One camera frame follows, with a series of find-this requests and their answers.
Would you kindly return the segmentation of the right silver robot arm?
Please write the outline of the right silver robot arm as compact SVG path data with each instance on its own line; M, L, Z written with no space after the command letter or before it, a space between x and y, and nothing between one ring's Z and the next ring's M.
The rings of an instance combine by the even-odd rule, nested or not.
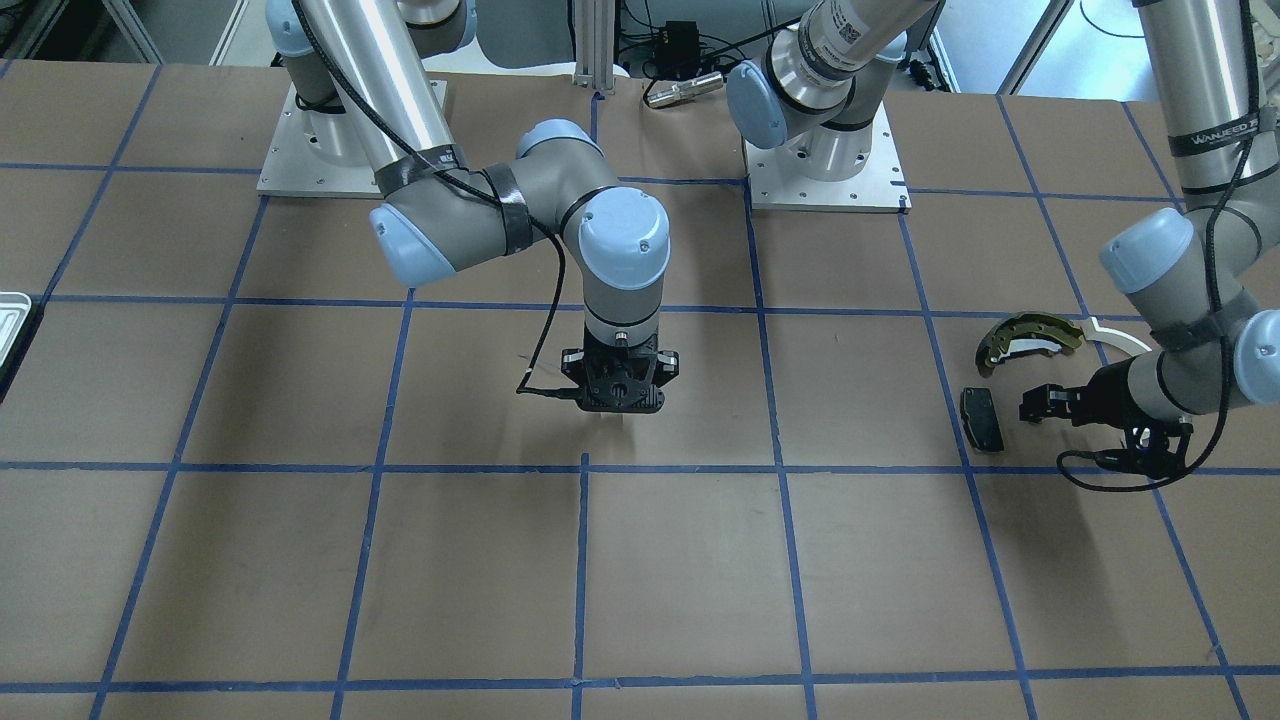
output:
M658 346L669 218L618 182L576 123L549 119L513 161L467 167L422 59L471 42L471 1L271 1L268 26L306 111L349 118L381 193L370 222L417 288L550 240L582 275L585 331L549 389L586 413L657 413L678 355Z

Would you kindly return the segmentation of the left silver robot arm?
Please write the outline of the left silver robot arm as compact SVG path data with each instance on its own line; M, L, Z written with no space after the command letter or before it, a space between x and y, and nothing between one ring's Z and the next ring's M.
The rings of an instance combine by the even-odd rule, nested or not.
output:
M856 124L861 73L931 1L818 1L727 78L742 138L777 149L836 120ZM1228 414L1277 402L1277 311L1240 277L1277 245L1277 110L1262 86L1247 1L1138 1L1185 206L1116 234L1100 260L1146 320L1153 350L1082 387L1024 393L1024 421L1061 418L1124 434L1082 452L1097 468L1170 486L1213 452Z

